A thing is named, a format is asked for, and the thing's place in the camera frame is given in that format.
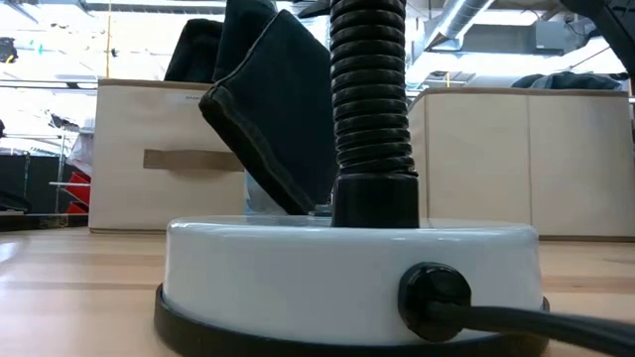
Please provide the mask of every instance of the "flexible gooseneck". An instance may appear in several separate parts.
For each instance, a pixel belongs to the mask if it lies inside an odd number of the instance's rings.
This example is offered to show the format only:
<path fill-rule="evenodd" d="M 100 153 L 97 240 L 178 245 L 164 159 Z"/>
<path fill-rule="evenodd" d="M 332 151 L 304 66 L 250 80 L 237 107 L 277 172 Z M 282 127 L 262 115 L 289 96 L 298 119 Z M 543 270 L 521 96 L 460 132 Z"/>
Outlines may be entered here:
<path fill-rule="evenodd" d="M 332 0 L 336 227 L 419 226 L 405 92 L 405 0 Z"/>

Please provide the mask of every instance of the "black fabric cover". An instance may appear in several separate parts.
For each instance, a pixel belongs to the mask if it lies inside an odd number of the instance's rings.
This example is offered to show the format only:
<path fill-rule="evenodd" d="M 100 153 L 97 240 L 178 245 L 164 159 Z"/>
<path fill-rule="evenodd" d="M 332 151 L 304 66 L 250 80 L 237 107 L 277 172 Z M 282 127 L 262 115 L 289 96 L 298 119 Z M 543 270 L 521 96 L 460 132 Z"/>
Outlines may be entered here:
<path fill-rule="evenodd" d="M 512 84 L 515 88 L 544 89 L 603 89 L 619 90 L 619 82 L 601 75 L 561 72 L 550 75 L 533 74 Z"/>
<path fill-rule="evenodd" d="M 270 0 L 227 0 L 213 81 L 238 67 L 276 13 Z"/>
<path fill-rule="evenodd" d="M 225 40 L 234 43 L 232 29 L 240 30 L 240 44 L 248 43 L 243 30 L 230 26 L 236 16 L 230 10 L 218 64 L 225 57 Z M 236 49 L 223 62 L 223 70 L 231 73 L 203 96 L 200 110 L 281 207 L 307 214 L 327 202 L 337 171 L 328 50 L 287 11 L 275 16 L 231 69 L 239 57 Z"/>
<path fill-rule="evenodd" d="M 165 80 L 212 83 L 222 23 L 189 20 L 181 31 Z"/>

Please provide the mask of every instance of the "power cord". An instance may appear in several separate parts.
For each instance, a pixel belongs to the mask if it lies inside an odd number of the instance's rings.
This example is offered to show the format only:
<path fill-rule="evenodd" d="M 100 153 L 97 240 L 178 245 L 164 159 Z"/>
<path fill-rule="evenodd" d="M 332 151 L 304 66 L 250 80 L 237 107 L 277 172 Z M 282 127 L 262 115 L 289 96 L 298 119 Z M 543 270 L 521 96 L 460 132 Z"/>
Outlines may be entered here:
<path fill-rule="evenodd" d="M 426 316 L 440 324 L 480 331 L 535 334 L 613 356 L 633 356 L 635 326 L 507 307 L 430 302 Z"/>
<path fill-rule="evenodd" d="M 539 335 L 613 356 L 633 356 L 635 325 L 595 317 L 510 307 L 471 305 L 471 288 L 461 273 L 438 263 L 421 263 L 402 277 L 399 313 L 429 342 L 446 342 L 464 328 Z"/>

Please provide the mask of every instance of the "wooden table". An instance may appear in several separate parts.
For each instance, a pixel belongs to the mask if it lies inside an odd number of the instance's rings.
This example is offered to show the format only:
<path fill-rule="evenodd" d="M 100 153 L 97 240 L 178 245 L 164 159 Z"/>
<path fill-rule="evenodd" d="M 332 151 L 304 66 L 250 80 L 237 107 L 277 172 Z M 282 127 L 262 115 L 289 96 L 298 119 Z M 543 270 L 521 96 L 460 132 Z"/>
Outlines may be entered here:
<path fill-rule="evenodd" d="M 176 356 L 152 327 L 163 236 L 0 234 L 0 356 Z M 544 243 L 555 311 L 635 322 L 635 244 Z M 551 356 L 596 354 L 552 343 Z"/>

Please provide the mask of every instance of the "white lamp base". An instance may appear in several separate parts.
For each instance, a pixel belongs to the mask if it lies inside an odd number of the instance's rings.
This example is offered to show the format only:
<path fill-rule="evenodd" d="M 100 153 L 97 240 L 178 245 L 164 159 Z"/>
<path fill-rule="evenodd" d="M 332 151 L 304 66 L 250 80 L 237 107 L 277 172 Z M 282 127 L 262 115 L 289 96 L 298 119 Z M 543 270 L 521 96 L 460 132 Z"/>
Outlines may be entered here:
<path fill-rule="evenodd" d="M 261 339 L 421 345 L 397 308 L 406 271 L 442 263 L 466 278 L 472 305 L 539 309 L 545 306 L 537 249 L 532 227 L 508 223 L 430 219 L 420 229 L 359 229 L 332 228 L 322 217 L 178 219 L 168 230 L 158 308 Z M 451 342 L 495 337 L 463 330 Z"/>

